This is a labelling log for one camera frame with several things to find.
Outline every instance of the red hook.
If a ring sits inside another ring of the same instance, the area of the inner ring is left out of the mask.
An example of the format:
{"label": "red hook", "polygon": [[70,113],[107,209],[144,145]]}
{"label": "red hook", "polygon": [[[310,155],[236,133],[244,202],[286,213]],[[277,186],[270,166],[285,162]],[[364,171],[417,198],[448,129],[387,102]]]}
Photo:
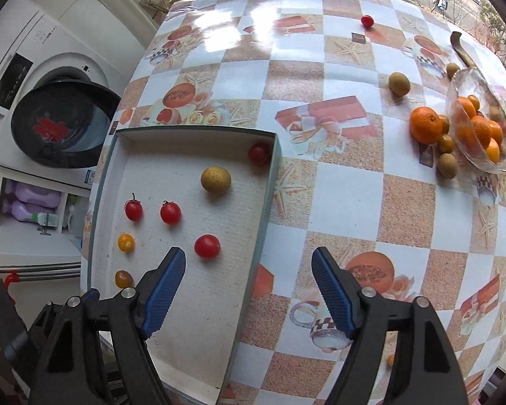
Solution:
{"label": "red hook", "polygon": [[[9,288],[10,283],[18,283],[18,282],[20,282],[20,275],[19,274],[17,274],[17,273],[8,274],[8,276],[4,280],[4,286],[6,287],[6,291]],[[15,304],[15,300],[13,299],[13,297],[11,295],[9,296],[9,298],[11,299],[13,304]]]}

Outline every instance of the clear glass bowl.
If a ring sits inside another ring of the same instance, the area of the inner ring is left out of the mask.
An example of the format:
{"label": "clear glass bowl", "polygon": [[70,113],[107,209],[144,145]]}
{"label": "clear glass bowl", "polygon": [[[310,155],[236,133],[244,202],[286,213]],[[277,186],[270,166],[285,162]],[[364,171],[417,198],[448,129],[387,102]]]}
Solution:
{"label": "clear glass bowl", "polygon": [[[504,133],[504,139],[500,146],[500,160],[497,164],[487,157],[485,150],[476,138],[471,120],[457,101],[459,96],[468,97],[471,94],[480,100],[482,115],[498,122]],[[494,174],[506,172],[506,113],[491,92],[487,81],[477,69],[459,70],[452,78],[446,98],[446,113],[450,121],[450,135],[474,166]]]}

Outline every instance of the screw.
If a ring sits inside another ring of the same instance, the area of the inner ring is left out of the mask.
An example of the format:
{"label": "screw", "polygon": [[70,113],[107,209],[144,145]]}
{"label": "screw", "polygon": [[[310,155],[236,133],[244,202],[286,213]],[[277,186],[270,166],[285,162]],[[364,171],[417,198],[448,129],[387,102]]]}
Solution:
{"label": "screw", "polygon": [[79,303],[81,302],[81,299],[77,296],[74,296],[74,297],[71,297],[68,301],[67,301],[67,305],[70,307],[70,308],[74,308],[75,306],[78,306]]}
{"label": "screw", "polygon": [[429,300],[426,299],[425,297],[417,297],[416,304],[421,308],[426,308],[427,306],[429,306]]}
{"label": "screw", "polygon": [[122,297],[124,297],[125,299],[130,299],[136,293],[137,293],[137,291],[135,291],[135,288],[125,288],[125,289],[122,289]]}
{"label": "screw", "polygon": [[371,286],[366,286],[362,288],[362,294],[364,294],[367,298],[372,299],[376,295],[376,291]]}

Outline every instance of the yellow cherry tomato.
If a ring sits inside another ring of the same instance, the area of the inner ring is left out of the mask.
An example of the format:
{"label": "yellow cherry tomato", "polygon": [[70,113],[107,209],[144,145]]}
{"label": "yellow cherry tomato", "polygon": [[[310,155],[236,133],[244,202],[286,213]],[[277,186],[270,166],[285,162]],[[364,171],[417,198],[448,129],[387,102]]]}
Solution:
{"label": "yellow cherry tomato", "polygon": [[133,251],[135,248],[135,239],[133,239],[133,236],[130,234],[121,234],[118,238],[118,248],[120,248],[120,250],[124,251],[125,253]]}

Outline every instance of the washing machine control panel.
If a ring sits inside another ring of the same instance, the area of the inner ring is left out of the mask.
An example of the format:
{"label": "washing machine control panel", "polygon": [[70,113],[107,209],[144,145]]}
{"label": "washing machine control panel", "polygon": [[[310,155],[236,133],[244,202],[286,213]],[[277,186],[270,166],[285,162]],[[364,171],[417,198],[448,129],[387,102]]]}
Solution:
{"label": "washing machine control panel", "polygon": [[33,62],[15,53],[0,79],[0,106],[11,109],[15,96],[22,85]]}

